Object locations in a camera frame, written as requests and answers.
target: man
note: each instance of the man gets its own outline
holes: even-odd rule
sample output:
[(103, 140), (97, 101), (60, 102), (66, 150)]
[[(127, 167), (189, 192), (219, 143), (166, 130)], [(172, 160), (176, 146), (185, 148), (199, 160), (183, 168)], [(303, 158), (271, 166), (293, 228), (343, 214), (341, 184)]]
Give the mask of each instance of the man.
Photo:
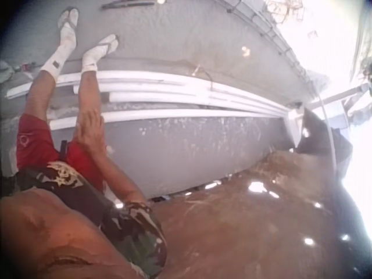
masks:
[[(141, 191), (106, 156), (96, 64), (117, 48), (115, 35), (84, 54), (74, 138), (64, 154), (53, 146), (47, 108), (76, 47), (77, 21), (77, 9), (62, 13), (60, 45), (34, 80), (19, 120), (21, 192), (0, 203), (2, 253), (27, 278), (155, 278), (166, 261), (160, 224)], [(102, 195), (104, 180), (124, 208)]]

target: flip-flop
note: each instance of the flip-flop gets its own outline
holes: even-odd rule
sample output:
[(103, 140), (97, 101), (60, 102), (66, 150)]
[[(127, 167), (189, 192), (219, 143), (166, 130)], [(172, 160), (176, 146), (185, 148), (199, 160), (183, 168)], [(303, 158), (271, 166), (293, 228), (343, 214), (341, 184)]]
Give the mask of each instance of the flip-flop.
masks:
[[(72, 10), (76, 10), (76, 11), (77, 11), (77, 20), (78, 20), (79, 10), (78, 10), (77, 8), (75, 8), (75, 7), (67, 7), (67, 8), (66, 8), (66, 9), (65, 9), (61, 14), (60, 14), (60, 16), (59, 16), (58, 23), (57, 23), (57, 26), (58, 26), (58, 30), (59, 30), (59, 31), (63, 28), (63, 26), (65, 26), (65, 23), (68, 23), (69, 26), (70, 26), (70, 27), (75, 31), (75, 33), (76, 33), (77, 20), (76, 20), (76, 23), (73, 23), (72, 20), (71, 20), (71, 18), (70, 18), (70, 12), (71, 12)], [(69, 12), (69, 13), (68, 13), (67, 17), (61, 21), (61, 17), (63, 16), (63, 14), (64, 14), (65, 12)]]
[[(113, 37), (110, 41), (105, 42), (105, 41), (108, 40), (109, 37), (112, 36), (112, 35), (114, 35), (114, 37)], [(106, 50), (106, 53), (105, 53), (105, 56), (106, 56), (107, 54), (110, 54), (110, 53), (112, 53), (112, 52), (114, 52), (114, 51), (116, 50), (117, 46), (116, 46), (114, 49), (113, 49), (113, 47), (112, 47), (112, 44), (113, 44), (115, 41), (117, 41), (117, 44), (119, 45), (119, 37), (118, 37), (117, 35), (115, 35), (115, 34), (111, 34), (111, 35), (108, 35), (106, 38), (102, 39), (102, 40), (98, 43), (97, 47), (104, 47), (105, 45), (107, 45), (108, 47), (107, 47), (107, 50)]]

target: man's hand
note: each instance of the man's hand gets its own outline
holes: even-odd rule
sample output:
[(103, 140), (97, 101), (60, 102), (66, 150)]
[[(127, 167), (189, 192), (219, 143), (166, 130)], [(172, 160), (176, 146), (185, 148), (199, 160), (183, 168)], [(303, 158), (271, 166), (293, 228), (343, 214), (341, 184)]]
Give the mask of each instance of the man's hand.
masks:
[(77, 141), (91, 155), (106, 155), (105, 121), (96, 111), (83, 113), (77, 123)]

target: red swim trunks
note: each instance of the red swim trunks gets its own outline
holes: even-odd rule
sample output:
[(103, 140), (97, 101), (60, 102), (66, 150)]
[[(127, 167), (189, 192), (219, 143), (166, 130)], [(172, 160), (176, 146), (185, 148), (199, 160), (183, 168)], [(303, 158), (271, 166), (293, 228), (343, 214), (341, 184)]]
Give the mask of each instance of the red swim trunks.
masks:
[[(59, 160), (60, 154), (54, 148), (49, 125), (32, 115), (23, 114), (19, 120), (17, 135), (17, 167), (44, 167), (49, 162)], [(78, 171), (98, 191), (103, 191), (103, 176), (83, 150), (73, 139), (67, 145), (66, 163)]]

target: man's arm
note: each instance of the man's arm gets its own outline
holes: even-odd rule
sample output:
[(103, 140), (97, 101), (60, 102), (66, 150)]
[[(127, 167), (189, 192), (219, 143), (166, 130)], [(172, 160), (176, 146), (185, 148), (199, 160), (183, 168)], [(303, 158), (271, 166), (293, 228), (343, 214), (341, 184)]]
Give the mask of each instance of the man's arm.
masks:
[(108, 158), (103, 117), (97, 111), (84, 113), (77, 125), (77, 140), (91, 155), (113, 193), (124, 202), (147, 203), (141, 190)]
[(147, 203), (141, 190), (106, 154), (94, 154), (92, 158), (118, 199), (124, 202)]

